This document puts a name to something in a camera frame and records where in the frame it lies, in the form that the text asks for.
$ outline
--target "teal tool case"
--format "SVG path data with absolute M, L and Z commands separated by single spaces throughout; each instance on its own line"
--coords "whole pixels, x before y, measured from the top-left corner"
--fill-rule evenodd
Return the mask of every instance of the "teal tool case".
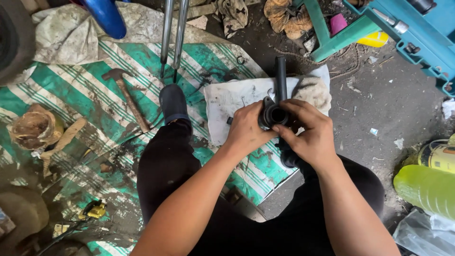
M 435 0 L 437 4 L 426 15 L 418 12 L 407 0 L 372 0 L 367 6 L 356 8 L 343 0 L 353 13 L 366 15 L 396 42 L 397 52 L 412 64 L 421 64 L 422 71 L 436 77 L 436 87 L 454 97 L 455 86 L 455 1 Z M 395 21 L 409 25 L 398 33 L 380 18 L 373 8 Z M 418 51 L 410 51 L 410 46 Z

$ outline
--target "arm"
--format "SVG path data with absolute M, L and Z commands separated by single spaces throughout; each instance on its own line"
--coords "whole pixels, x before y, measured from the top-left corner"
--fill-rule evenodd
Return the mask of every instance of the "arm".
M 183 256 L 193 249 L 229 174 L 245 156 L 277 136 L 259 128 L 261 108 L 259 101 L 235 112 L 225 144 L 158 207 L 131 256 Z
M 335 254 L 400 256 L 392 236 L 356 188 L 337 156 L 332 120 L 308 102 L 291 99 L 280 105 L 297 117 L 295 124 L 298 127 L 305 128 L 296 136 L 285 126 L 273 127 L 318 174 L 325 225 Z

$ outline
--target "hammer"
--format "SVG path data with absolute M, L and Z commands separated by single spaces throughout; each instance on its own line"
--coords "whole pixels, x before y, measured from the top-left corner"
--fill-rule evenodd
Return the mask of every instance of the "hammer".
M 131 108 L 131 111 L 133 112 L 134 117 L 136 118 L 137 123 L 139 124 L 139 127 L 141 127 L 141 130 L 143 133 L 146 133 L 150 131 L 150 128 L 148 127 L 147 123 L 144 121 L 144 117 L 142 117 L 141 113 L 137 109 L 136 105 L 134 104 L 133 98 L 131 97 L 131 94 L 128 92 L 128 89 L 126 88 L 125 82 L 123 81 L 122 74 L 125 73 L 129 76 L 133 76 L 130 72 L 125 71 L 121 68 L 114 68 L 108 71 L 106 74 L 102 75 L 101 78 L 103 78 L 105 81 L 109 80 L 110 78 L 114 79 L 115 82 L 117 83 L 117 86 L 120 88 L 120 91 L 123 93 L 123 96 L 125 96 L 126 103 L 128 106 Z

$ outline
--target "striped tarp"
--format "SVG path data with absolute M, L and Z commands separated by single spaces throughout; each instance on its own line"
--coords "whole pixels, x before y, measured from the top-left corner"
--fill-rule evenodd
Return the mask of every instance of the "striped tarp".
M 30 68 L 35 70 L 25 83 L 0 87 L 0 170 L 5 175 L 14 170 L 16 176 L 5 176 L 10 183 L 41 189 L 49 210 L 59 209 L 62 220 L 76 218 L 88 202 L 103 199 L 109 205 L 107 214 L 99 222 L 104 229 L 92 232 L 110 235 L 101 241 L 90 242 L 88 246 L 103 255 L 126 255 L 142 228 L 135 170 L 142 150 L 162 125 L 158 95 L 164 84 L 172 82 L 173 52 L 166 65 L 168 76 L 160 81 L 157 78 L 161 68 L 160 44 L 100 41 L 99 46 L 109 56 L 104 61 L 77 66 L 34 63 Z M 245 60 L 243 64 L 238 61 L 239 56 Z M 140 112 L 154 127 L 150 132 L 140 135 L 115 81 L 101 78 L 112 68 L 134 74 L 134 77 L 125 78 L 126 85 Z M 218 148 L 209 141 L 206 103 L 201 88 L 232 79 L 262 77 L 267 77 L 265 72 L 239 46 L 183 45 L 177 80 L 186 95 L 193 124 L 194 155 L 202 164 Z M 86 117 L 88 121 L 69 145 L 52 156 L 50 170 L 57 173 L 56 177 L 44 179 L 40 160 L 13 144 L 7 132 L 7 125 L 23 115 L 33 103 L 52 110 L 66 128 L 80 117 Z M 280 163 L 275 143 L 270 141 L 245 157 L 231 173 L 227 187 L 237 186 L 258 205 L 294 173 L 294 169 Z M 96 157 L 82 165 L 80 159 L 87 148 L 91 148 Z M 100 164 L 106 162 L 114 168 L 109 173 L 102 173 Z M 125 245 L 127 236 L 133 242 Z

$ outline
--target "bottle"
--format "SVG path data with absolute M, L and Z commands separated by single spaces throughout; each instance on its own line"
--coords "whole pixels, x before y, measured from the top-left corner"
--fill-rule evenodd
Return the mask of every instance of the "bottle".
M 445 218 L 455 220 L 455 174 L 421 165 L 404 166 L 394 178 L 398 196 Z

